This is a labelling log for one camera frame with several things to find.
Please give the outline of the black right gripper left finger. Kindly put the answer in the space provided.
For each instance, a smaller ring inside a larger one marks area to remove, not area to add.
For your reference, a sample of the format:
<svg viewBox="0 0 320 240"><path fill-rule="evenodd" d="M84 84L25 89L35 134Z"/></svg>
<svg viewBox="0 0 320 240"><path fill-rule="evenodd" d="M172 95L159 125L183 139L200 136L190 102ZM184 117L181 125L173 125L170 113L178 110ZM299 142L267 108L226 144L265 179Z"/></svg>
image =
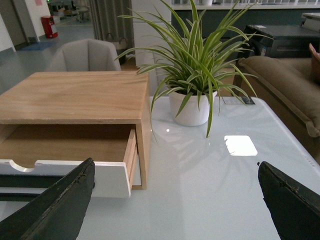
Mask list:
<svg viewBox="0 0 320 240"><path fill-rule="evenodd" d="M0 222L2 240L77 239L95 186L88 158L21 209Z"/></svg>

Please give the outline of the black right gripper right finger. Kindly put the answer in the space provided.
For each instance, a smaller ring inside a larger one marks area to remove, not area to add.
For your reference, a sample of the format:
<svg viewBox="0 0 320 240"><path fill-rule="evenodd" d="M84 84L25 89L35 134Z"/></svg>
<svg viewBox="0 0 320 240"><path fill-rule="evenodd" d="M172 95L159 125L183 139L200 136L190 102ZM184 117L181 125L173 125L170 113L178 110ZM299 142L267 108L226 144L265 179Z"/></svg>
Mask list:
<svg viewBox="0 0 320 240"><path fill-rule="evenodd" d="M263 200L282 240L320 238L320 195L263 161L258 168Z"/></svg>

